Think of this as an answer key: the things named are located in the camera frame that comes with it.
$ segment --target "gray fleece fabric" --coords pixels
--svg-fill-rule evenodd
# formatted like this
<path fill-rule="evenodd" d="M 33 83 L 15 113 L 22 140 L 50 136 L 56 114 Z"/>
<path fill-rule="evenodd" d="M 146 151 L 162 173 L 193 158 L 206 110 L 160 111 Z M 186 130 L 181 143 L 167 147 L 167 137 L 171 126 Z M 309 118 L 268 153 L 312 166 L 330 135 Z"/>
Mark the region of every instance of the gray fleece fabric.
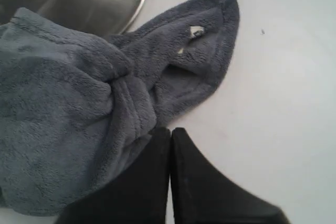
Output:
<path fill-rule="evenodd" d="M 238 23 L 236 0 L 190 0 L 103 39 L 19 9 L 0 26 L 0 204 L 55 215 L 114 179 L 218 88 Z"/>

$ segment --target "gray plush cloth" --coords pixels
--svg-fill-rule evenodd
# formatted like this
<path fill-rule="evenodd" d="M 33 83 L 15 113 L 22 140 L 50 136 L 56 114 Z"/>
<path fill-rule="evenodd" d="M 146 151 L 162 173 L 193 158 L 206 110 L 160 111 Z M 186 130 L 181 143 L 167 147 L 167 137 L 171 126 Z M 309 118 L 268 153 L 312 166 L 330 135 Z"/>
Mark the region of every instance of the gray plush cloth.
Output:
<path fill-rule="evenodd" d="M 218 88 L 238 23 L 236 0 L 190 0 L 104 40 L 19 9 L 0 26 L 0 202 L 54 215 L 114 179 Z"/>

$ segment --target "white floor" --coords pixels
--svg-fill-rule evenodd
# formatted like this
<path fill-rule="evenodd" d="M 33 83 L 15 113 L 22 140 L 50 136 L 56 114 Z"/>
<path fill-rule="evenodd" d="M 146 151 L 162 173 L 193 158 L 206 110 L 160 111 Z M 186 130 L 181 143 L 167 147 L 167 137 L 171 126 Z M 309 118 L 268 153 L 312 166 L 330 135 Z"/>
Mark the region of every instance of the white floor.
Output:
<path fill-rule="evenodd" d="M 147 0 L 134 27 L 182 1 Z M 239 37 L 224 83 L 171 128 L 186 127 L 218 169 L 281 206 L 293 224 L 334 223 L 336 1 L 239 4 Z M 172 216 L 169 206 L 169 224 Z M 53 220 L 0 210 L 0 224 Z"/>

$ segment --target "white surface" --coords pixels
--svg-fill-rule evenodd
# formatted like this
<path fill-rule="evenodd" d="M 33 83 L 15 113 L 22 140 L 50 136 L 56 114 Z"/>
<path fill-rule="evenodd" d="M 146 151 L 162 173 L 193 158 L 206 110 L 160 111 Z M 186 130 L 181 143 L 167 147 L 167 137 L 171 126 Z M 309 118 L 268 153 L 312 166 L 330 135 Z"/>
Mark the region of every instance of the white surface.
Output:
<path fill-rule="evenodd" d="M 182 1 L 147 0 L 134 27 Z M 186 127 L 216 167 L 293 224 L 335 223 L 336 1 L 238 1 L 225 81 L 171 128 Z M 1 224 L 52 222 L 0 210 Z"/>

